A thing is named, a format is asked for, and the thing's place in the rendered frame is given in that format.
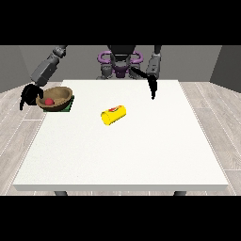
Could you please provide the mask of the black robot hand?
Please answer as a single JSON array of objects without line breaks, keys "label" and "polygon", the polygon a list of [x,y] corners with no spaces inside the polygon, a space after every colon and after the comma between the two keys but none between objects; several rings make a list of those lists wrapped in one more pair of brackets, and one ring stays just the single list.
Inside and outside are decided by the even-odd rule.
[{"label": "black robot hand", "polygon": [[21,94],[20,110],[23,110],[24,104],[36,105],[37,97],[43,98],[43,90],[33,84],[28,84],[24,87]]},{"label": "black robot hand", "polygon": [[148,75],[145,72],[141,71],[140,69],[137,69],[135,67],[132,67],[131,70],[139,75],[142,78],[145,78],[148,80],[148,84],[152,93],[152,99],[155,98],[155,93],[157,91],[157,79],[154,75]]}]

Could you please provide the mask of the brown wooden bowl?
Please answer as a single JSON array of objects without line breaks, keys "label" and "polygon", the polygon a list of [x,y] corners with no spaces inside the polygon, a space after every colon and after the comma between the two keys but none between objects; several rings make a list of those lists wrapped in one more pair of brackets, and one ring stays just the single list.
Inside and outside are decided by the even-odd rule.
[{"label": "brown wooden bowl", "polygon": [[[54,101],[51,105],[46,105],[45,101],[50,98]],[[67,87],[48,88],[43,92],[43,98],[36,98],[36,104],[47,112],[58,112],[65,109],[72,101],[72,90]]]}]

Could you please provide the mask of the green square pad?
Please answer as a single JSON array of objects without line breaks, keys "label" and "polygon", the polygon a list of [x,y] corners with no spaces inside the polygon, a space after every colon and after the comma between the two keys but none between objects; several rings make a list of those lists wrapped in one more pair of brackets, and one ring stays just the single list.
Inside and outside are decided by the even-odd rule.
[{"label": "green square pad", "polygon": [[44,112],[69,112],[71,110],[73,100],[74,100],[74,96],[72,96],[71,99],[66,103],[60,104],[55,107],[48,106],[47,108],[44,108],[43,111]]}]

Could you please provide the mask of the yellow cup with melon print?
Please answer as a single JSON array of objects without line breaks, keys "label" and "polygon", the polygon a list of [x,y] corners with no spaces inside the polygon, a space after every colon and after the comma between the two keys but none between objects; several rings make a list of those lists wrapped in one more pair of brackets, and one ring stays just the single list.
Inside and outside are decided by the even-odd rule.
[{"label": "yellow cup with melon print", "polygon": [[105,125],[110,125],[126,115],[126,108],[118,105],[102,112],[101,118]]}]

